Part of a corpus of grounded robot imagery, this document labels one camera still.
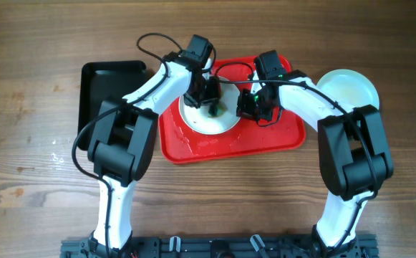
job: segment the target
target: black cable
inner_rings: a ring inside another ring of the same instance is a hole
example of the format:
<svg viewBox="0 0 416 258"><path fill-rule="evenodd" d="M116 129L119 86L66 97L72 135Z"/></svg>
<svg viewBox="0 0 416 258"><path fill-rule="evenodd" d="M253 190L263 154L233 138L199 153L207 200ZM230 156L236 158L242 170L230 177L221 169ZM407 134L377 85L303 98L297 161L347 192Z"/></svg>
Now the black cable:
<svg viewBox="0 0 416 258"><path fill-rule="evenodd" d="M253 75L253 68L252 68L252 66L250 64L248 64L246 62L228 62L228 63L222 64L219 68L217 68L217 71L214 74L214 76L217 76L217 74L219 73L219 71L222 68L224 68L226 66L229 66L229 65L245 65L245 66L249 67L249 69L251 70L251 75Z"/></svg>
<svg viewBox="0 0 416 258"><path fill-rule="evenodd" d="M365 248L362 248L362 253L365 256L365 258L370 258L369 254L367 253L367 250Z"/></svg>
<svg viewBox="0 0 416 258"><path fill-rule="evenodd" d="M377 183L376 171L374 169L373 162L372 162L372 157L371 157L371 155L370 155L370 153L367 149L367 144L365 143L365 139L362 136L362 134L360 132L360 129L357 127L356 123L352 120L352 118L348 114L348 112L346 112L346 110L344 110L338 104L338 102L333 101L330 97L327 97L324 93L316 90L316 88L308 86L305 82L290 82L290 81L282 81L282 80L249 80L249 81L223 81L223 80L221 80L220 82L230 83L230 84L253 83L253 82L260 82L260 83L262 83L262 82L272 82L272 83L281 83L282 85L285 85L285 86L299 86L299 87L304 88L305 90L311 90L312 92L315 92L316 94L318 94L319 96L324 98L328 103L330 103L330 105L333 105L334 108L338 109L341 113L343 113L345 118L348 120L348 123L354 129L355 134L357 135L357 137L359 138L360 143L362 144L362 149L364 151L365 158L367 159L367 163L368 163L368 166L369 166L369 169L370 169L370 175L372 176L372 180L373 180L373 194L371 196L367 196L367 197L364 197L364 198L358 200L358 202L356 203L356 205L357 205L356 210L354 211L354 216L352 217L352 219L349 223L348 230L345 231L345 233L343 234L343 236L341 237L339 242L327 254L327 256L330 257L330 255L335 254L339 250L339 248L341 248L341 246L343 245L344 240L346 240L346 238L351 234L351 230L354 227L356 218L359 215L360 209L362 208L362 204L365 201L374 199L378 195L378 183Z"/></svg>
<svg viewBox="0 0 416 258"><path fill-rule="evenodd" d="M216 48L215 47L213 47L213 52L214 52L214 59L213 59L213 62L211 63L211 66L209 68L202 69L201 70L202 73L210 72L213 69L214 62L216 61L216 58L217 58L217 51L216 51Z"/></svg>
<svg viewBox="0 0 416 258"><path fill-rule="evenodd" d="M149 37L149 36L160 36L160 37L164 37L166 39L169 39L172 43L174 43L176 46L178 46L180 51L183 51L184 49L179 45L179 43L177 43L172 37L168 36L168 35L164 35L158 32L151 32L151 33L147 33L142 35L141 37L139 37L139 39L137 39L136 45L139 45L139 42L141 41L141 39L144 39L145 37Z"/></svg>
<svg viewBox="0 0 416 258"><path fill-rule="evenodd" d="M272 123L268 123L268 124L266 124L266 125L260 125L260 124L258 124L258 121L257 121L257 125L258 125L259 127L268 127L268 126L270 126L270 125L275 125L275 124L277 124L277 123L280 121L280 119L281 119L282 110L283 110L283 108L282 108L282 107L280 107L280 108L279 108L279 114L278 114L278 117L276 118L276 121L274 121L274 122L272 122Z"/></svg>
<svg viewBox="0 0 416 258"><path fill-rule="evenodd" d="M79 161L77 160L76 157L76 150L77 150L77 146L79 146L79 142L80 139L82 139L84 137L84 135L87 133L87 131L99 120L105 118L106 116L120 111L120 110L124 110L124 109L131 109L131 110L135 110L137 112L142 111L141 109L134 107L133 105L143 101L149 94L151 94L154 90L156 90L160 85L163 84L163 82L166 80L166 78L168 77L168 73L169 73L169 69L168 69L168 65L166 64L166 61L164 59L162 59L161 57L157 56L156 54L153 54L152 52L147 51L146 49L143 49L139 43L142 39L144 39L145 37L149 37L149 36L161 36L161 37L165 37L166 39L169 39L170 41L172 41L179 49L180 51L182 51L182 47L171 37L161 34L161 33L147 33L142 35L137 41L136 41L136 47L150 55L151 57L154 57L156 59L158 59L161 64L164 66L165 68L165 74L163 75L162 79L155 85L153 86L150 90L148 90L145 94L141 95L138 99L133 100L132 102L129 102L127 104L123 104L120 105L118 107L114 107L110 110L107 110L106 112L98 115L96 118L92 119L91 121L88 122L88 124L86 124L86 126L83 127L83 129L81 129L81 131L79 132L79 134L77 134L77 137L74 139L74 142L72 144L72 149L71 149L71 157L72 157L72 162L73 164L76 166L76 168L83 173L84 175L96 179L100 182L102 182L104 185L106 185L107 187L107 207L106 207L106 222L105 222L105 248L106 248L106 257L109 258L110 257L110 251L109 251L109 218L110 218L110 207L111 207L111 200L112 200L112 187L111 185L109 185L109 183L103 179L102 177L96 176L95 174L89 173L87 172L85 169L83 169L83 167L81 167L81 165L79 164Z"/></svg>

